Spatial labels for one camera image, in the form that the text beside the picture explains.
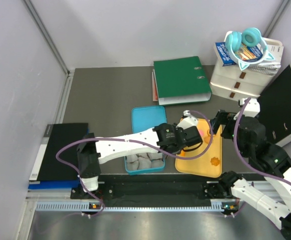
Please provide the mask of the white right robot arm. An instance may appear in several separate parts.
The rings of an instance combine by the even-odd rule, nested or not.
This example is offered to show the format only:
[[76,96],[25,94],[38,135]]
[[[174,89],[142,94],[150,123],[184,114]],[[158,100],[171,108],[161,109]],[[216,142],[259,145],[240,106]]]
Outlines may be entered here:
[[266,138],[266,128],[255,117],[260,105],[255,98],[239,100],[238,113],[219,110],[210,120],[214,133],[224,126],[221,137],[232,140],[241,161],[264,177],[283,203],[275,201],[249,184],[234,171],[223,173],[214,187],[213,198],[239,198],[266,216],[286,240],[291,240],[291,158],[280,146]]

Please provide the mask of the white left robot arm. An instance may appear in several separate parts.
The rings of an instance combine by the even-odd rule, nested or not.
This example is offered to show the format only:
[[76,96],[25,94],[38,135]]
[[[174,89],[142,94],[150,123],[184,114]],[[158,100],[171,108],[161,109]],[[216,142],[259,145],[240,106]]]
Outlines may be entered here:
[[201,144],[198,123],[199,119],[185,110],[178,124],[162,123],[138,133],[95,140],[92,133],[86,135],[76,149],[81,192],[90,199],[98,195],[100,165],[111,160],[159,152],[175,156],[184,148]]

